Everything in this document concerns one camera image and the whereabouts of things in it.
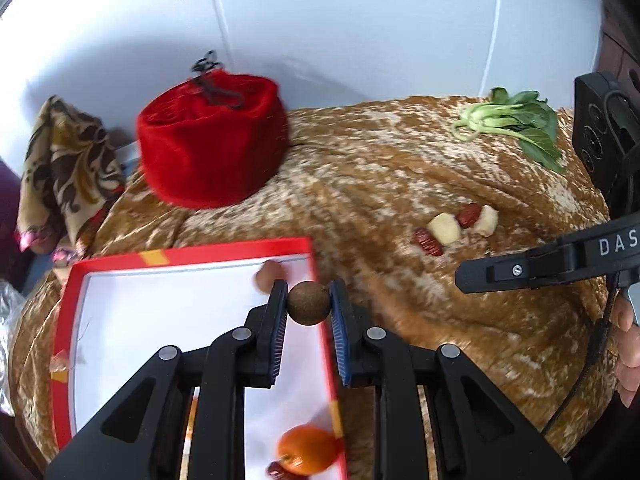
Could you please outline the person's right hand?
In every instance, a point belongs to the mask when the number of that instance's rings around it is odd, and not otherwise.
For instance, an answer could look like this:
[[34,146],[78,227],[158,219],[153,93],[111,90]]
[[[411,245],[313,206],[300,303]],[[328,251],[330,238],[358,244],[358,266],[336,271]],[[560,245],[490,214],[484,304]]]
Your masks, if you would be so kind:
[[630,302],[618,294],[612,311],[613,339],[618,351],[615,367],[617,392],[629,408],[640,384],[640,334],[634,325],[634,311]]

